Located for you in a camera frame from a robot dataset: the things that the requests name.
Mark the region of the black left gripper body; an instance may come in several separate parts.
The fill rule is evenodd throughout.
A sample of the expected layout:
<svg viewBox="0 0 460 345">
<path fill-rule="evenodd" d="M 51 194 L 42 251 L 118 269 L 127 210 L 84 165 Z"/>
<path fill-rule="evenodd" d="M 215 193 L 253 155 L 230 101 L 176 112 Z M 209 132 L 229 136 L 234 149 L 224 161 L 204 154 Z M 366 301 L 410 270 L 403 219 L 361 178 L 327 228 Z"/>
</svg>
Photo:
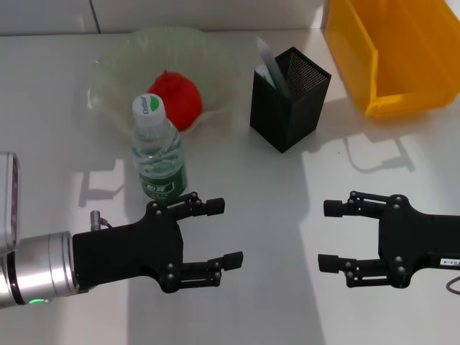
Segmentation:
<svg viewBox="0 0 460 345">
<path fill-rule="evenodd" d="M 151 277 L 164 293 L 180 289 L 183 239 L 172 211 L 149 202 L 133 224 L 73 236 L 73 264 L 78 286 L 90 290 L 134 277 Z"/>
</svg>

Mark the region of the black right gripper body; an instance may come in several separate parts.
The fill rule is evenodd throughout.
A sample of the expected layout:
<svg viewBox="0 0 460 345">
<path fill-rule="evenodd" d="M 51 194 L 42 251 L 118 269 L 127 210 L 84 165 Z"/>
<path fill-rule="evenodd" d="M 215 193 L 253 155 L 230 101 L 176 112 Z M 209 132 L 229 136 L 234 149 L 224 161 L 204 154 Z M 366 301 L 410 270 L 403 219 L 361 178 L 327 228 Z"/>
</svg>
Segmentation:
<svg viewBox="0 0 460 345">
<path fill-rule="evenodd" d="M 459 217 L 415 210 L 407 197 L 391 195 L 379 219 L 378 254 L 388 284 L 409 286 L 424 269 L 459 269 Z"/>
</svg>

